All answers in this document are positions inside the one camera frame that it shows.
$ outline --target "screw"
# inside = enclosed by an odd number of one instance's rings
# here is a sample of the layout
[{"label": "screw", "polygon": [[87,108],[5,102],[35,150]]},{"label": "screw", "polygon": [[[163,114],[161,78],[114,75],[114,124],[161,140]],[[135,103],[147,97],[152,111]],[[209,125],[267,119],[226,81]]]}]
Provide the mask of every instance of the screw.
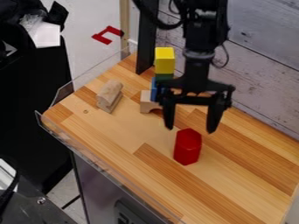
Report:
[{"label": "screw", "polygon": [[38,198],[38,204],[39,205],[43,205],[43,204],[45,204],[45,198],[44,197],[40,197],[40,198]]}]

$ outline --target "wooden table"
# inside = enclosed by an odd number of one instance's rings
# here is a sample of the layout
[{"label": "wooden table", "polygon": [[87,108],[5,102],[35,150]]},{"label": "wooden table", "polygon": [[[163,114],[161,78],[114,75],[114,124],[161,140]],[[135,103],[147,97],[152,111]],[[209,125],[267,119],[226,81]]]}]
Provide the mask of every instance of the wooden table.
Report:
[{"label": "wooden table", "polygon": [[[280,223],[299,183],[299,143],[236,108],[208,135],[206,107],[177,106],[169,131],[161,113],[139,113],[140,93],[149,89],[154,70],[138,76],[135,65],[136,56],[129,56],[69,95],[44,113],[56,128],[46,119],[45,125],[98,166],[111,167],[154,208],[153,199],[185,223]],[[111,115],[95,100],[109,79],[124,85]],[[199,161],[182,166],[172,153],[177,131],[186,128],[201,133],[204,144]]]}]

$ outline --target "blue block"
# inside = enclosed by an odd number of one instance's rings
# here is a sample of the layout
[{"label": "blue block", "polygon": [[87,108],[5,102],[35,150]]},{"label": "blue block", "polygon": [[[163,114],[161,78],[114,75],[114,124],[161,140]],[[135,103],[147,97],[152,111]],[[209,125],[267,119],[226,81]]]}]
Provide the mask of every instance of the blue block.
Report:
[{"label": "blue block", "polygon": [[157,94],[156,77],[153,77],[151,78],[151,91],[150,91],[150,100],[152,102],[156,102],[156,94]]}]

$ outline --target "yellow block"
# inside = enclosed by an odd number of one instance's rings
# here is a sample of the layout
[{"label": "yellow block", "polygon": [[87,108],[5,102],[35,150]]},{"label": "yellow block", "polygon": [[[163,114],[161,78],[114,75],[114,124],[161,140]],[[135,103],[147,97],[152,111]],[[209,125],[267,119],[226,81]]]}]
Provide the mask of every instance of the yellow block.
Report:
[{"label": "yellow block", "polygon": [[156,47],[156,74],[173,74],[176,58],[173,47]]}]

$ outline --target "black pole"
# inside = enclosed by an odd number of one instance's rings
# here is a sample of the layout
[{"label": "black pole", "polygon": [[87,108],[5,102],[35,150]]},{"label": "black pole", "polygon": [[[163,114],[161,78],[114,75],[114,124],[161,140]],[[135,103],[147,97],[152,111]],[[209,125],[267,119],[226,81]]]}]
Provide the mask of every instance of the black pole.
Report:
[{"label": "black pole", "polygon": [[[159,0],[145,1],[147,7],[157,17]],[[153,66],[156,46],[156,25],[153,24],[143,13],[139,19],[139,35],[136,73],[141,74]]]}]

